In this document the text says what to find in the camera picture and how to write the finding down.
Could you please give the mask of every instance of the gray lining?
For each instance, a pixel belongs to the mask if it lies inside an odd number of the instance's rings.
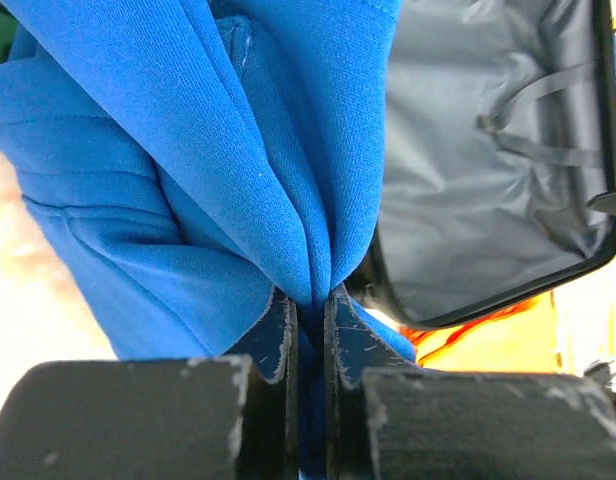
[[[600,249],[608,217],[587,207],[607,190],[595,57],[591,0],[404,3],[387,76],[379,235],[411,318]]]

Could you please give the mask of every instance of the suitcase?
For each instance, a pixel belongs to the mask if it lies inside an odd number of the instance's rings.
[[[351,294],[429,330],[609,262],[614,43],[607,0],[405,2],[379,221]]]

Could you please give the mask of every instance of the suitcase strap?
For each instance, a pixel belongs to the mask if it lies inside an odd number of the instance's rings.
[[[477,125],[484,132],[491,134],[502,150],[548,165],[602,168],[601,152],[598,150],[549,147],[505,132],[505,128],[520,108],[573,85],[593,80],[594,75],[594,63],[586,63],[542,77],[521,89],[495,113],[480,115],[477,118]]]

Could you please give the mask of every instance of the yellow object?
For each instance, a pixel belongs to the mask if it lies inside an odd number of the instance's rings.
[[[467,325],[434,332],[403,330],[418,363],[444,371],[560,372],[557,315],[544,294]]]
[[[616,258],[553,292],[563,369],[582,375],[596,360],[616,360]]]

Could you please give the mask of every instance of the seam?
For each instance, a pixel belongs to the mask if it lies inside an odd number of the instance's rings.
[[[67,175],[80,175],[82,173],[89,174],[89,175],[92,175],[92,174],[95,174],[95,175],[122,174],[122,175],[132,175],[135,177],[145,178],[146,180],[157,183],[157,179],[149,175],[144,175],[142,173],[136,173],[136,172],[129,172],[126,170],[77,170],[74,172],[43,173],[43,172],[31,172],[29,170],[22,170],[17,167],[15,167],[15,169],[17,170],[17,173],[23,173],[26,175],[38,175],[41,177],[62,177],[62,176],[67,176]]]
[[[250,46],[251,45],[252,45],[252,32],[250,32],[248,34],[248,36],[246,37],[246,48],[244,50],[244,59],[241,62],[241,70],[242,70],[241,79],[242,79],[242,81],[243,81],[243,76],[244,76],[243,69],[246,68],[246,61],[248,60],[248,53],[250,52]]]
[[[109,117],[107,115],[56,115],[56,116],[52,116],[52,117],[32,118],[32,119],[29,119],[29,120],[22,120],[22,121],[19,121],[19,122],[0,123],[0,127],[12,127],[12,126],[17,126],[17,125],[27,125],[29,123],[41,122],[41,121],[45,121],[45,120],[71,120],[71,119],[82,120],[82,119],[86,119],[86,118],[110,120],[111,122],[115,122],[111,117]]]
[[[70,226],[69,222],[66,222],[66,227],[68,227],[68,231],[70,232],[70,234],[74,237],[74,239],[87,251],[89,251],[90,253],[92,253],[93,255],[95,255],[97,258],[99,258],[99,260],[101,260],[103,263],[108,264],[110,267],[112,267],[114,270],[118,271],[119,273],[121,273],[124,277],[126,277],[128,280],[130,280],[132,282],[132,284],[136,285],[137,287],[139,287],[144,293],[146,293],[150,298],[154,299],[159,305],[161,305],[164,310],[170,312],[172,314],[172,316],[186,329],[186,331],[188,331],[188,333],[190,335],[192,335],[193,338],[197,339],[197,341],[199,342],[199,345],[206,351],[206,355],[210,355],[210,350],[208,349],[208,347],[206,347],[206,345],[204,345],[204,343],[199,339],[199,337],[197,337],[197,335],[194,334],[194,332],[190,329],[190,327],[188,326],[188,324],[186,322],[184,322],[179,315],[177,315],[169,306],[167,306],[162,300],[159,299],[159,297],[157,297],[154,293],[152,293],[150,290],[148,290],[145,286],[143,286],[141,283],[139,283],[139,281],[137,281],[135,278],[133,278],[128,272],[126,272],[123,268],[121,268],[119,265],[117,265],[116,263],[112,262],[111,260],[109,260],[108,258],[106,258],[104,255],[100,254],[99,252],[97,252],[94,248],[92,248],[90,245],[88,245],[84,240],[82,240],[82,238],[73,231],[72,227]]]
[[[230,30],[228,30],[226,33],[224,33],[223,35],[221,35],[221,38],[226,38],[228,35],[230,35],[232,32],[234,32],[235,30],[237,30],[237,27],[240,25],[236,25],[234,27],[232,27]]]
[[[89,209],[102,209],[102,210],[106,210],[106,209],[119,209],[122,211],[127,211],[127,212],[136,212],[136,213],[140,213],[143,215],[150,215],[153,217],[156,217],[160,220],[167,220],[168,222],[172,222],[172,218],[167,217],[166,215],[161,215],[159,213],[155,213],[155,212],[150,212],[147,210],[140,210],[138,208],[132,208],[132,207],[123,207],[123,206],[110,206],[110,205],[88,205],[88,206],[63,206],[63,207],[57,207],[54,205],[47,205],[44,203],[40,203],[37,202],[33,199],[31,199],[30,197],[27,197],[26,195],[22,195],[22,200],[24,201],[24,203],[26,204],[26,207],[32,209],[35,211],[35,213],[39,213],[40,215],[44,215],[46,217],[57,217],[57,218],[74,218],[74,219],[78,219],[78,218],[92,218],[92,219],[96,219],[96,218],[101,218],[101,219],[109,219],[109,220],[122,220],[122,221],[127,221],[127,222],[131,222],[131,223],[138,223],[140,225],[146,225],[146,226],[155,226],[156,228],[162,228],[164,230],[172,230],[175,233],[179,233],[179,230],[173,226],[173,227],[165,227],[165,226],[158,226],[158,225],[152,225],[150,223],[142,223],[139,222],[137,220],[130,220],[130,219],[124,219],[124,218],[119,218],[117,216],[113,216],[113,215],[102,215],[102,216],[97,216],[97,215],[84,215],[83,217],[74,217],[74,216],[68,216],[68,215],[63,215],[62,212],[64,212],[66,209],[75,209],[75,210],[89,210]],[[47,210],[51,210],[54,212],[45,212],[42,211],[43,209],[47,209]]]
[[[219,74],[219,66],[216,65],[215,60],[213,59],[212,55],[208,54],[208,45],[207,45],[207,40],[203,38],[203,32],[198,32],[195,27],[194,27],[194,23],[192,21],[192,19],[190,18],[190,14],[188,12],[188,9],[184,6],[184,4],[182,3],[181,0],[177,0],[177,4],[179,5],[179,8],[181,8],[181,11],[183,12],[184,16],[186,17],[186,19],[188,20],[188,24],[190,26],[190,29],[193,31],[193,33],[195,34],[195,36],[197,37],[197,40],[199,41],[199,45],[201,47],[201,49],[203,50],[204,54],[206,55],[206,57],[208,58],[208,63],[210,64],[210,66],[213,69],[213,73],[215,75],[215,79],[219,82],[219,84],[222,86],[224,92],[226,93],[226,95],[228,96],[228,98],[230,98],[230,101],[232,103],[232,105],[235,107],[235,110],[237,111],[237,113],[239,114],[239,118],[241,119],[241,123],[244,127],[246,127],[246,129],[248,129],[249,127],[247,126],[248,123],[246,122],[246,117],[244,116],[243,112],[241,111],[240,108],[237,107],[237,103],[236,103],[236,99],[235,99],[235,95],[238,95],[238,93],[233,93],[231,90],[229,90],[228,85],[226,85],[226,83],[224,82],[224,80],[221,78],[221,75]],[[215,23],[215,25],[217,25],[217,20],[213,18],[213,21]],[[228,55],[228,53],[226,52],[225,48],[223,49],[223,52],[226,54],[226,57],[228,58],[228,61],[230,62],[230,64],[232,64],[232,62],[230,61],[230,57]]]

